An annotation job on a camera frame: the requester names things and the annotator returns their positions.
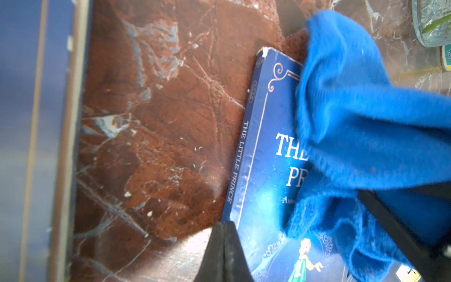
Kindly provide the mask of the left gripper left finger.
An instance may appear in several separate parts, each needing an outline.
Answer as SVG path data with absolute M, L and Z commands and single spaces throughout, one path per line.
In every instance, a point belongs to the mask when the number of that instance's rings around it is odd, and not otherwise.
M 234 222 L 213 226 L 196 282 L 252 282 Z

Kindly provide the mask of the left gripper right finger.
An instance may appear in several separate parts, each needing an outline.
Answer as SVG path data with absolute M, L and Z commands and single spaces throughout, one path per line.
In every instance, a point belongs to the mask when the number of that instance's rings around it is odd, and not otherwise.
M 423 244 L 393 211 L 372 190 L 358 189 L 358 198 L 373 214 L 379 224 L 391 236 L 413 267 L 426 282 L 449 282 L 451 280 L 451 231 L 436 245 Z

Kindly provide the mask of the blue Little Prince book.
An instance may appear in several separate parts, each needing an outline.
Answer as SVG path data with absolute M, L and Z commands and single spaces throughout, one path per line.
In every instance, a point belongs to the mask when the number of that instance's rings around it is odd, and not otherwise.
M 256 282 L 351 282 L 330 236 L 283 230 L 311 168 L 294 129 L 302 68 L 274 48 L 258 51 L 222 219 L 236 224 Z

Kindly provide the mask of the blue cleaning cloth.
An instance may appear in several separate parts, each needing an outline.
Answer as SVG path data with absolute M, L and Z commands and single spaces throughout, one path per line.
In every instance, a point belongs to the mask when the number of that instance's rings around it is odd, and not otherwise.
M 320 11 L 307 26 L 295 121 L 312 169 L 284 229 L 331 236 L 355 280 L 381 282 L 395 263 L 414 267 L 357 190 L 423 244 L 451 231 L 451 100 L 393 86 L 372 36 L 346 16 Z

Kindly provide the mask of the blue landscape cover book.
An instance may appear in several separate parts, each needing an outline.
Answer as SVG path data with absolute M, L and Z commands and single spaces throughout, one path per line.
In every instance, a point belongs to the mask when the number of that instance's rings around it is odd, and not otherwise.
M 1 280 L 67 282 L 92 1 L 1 2 Z

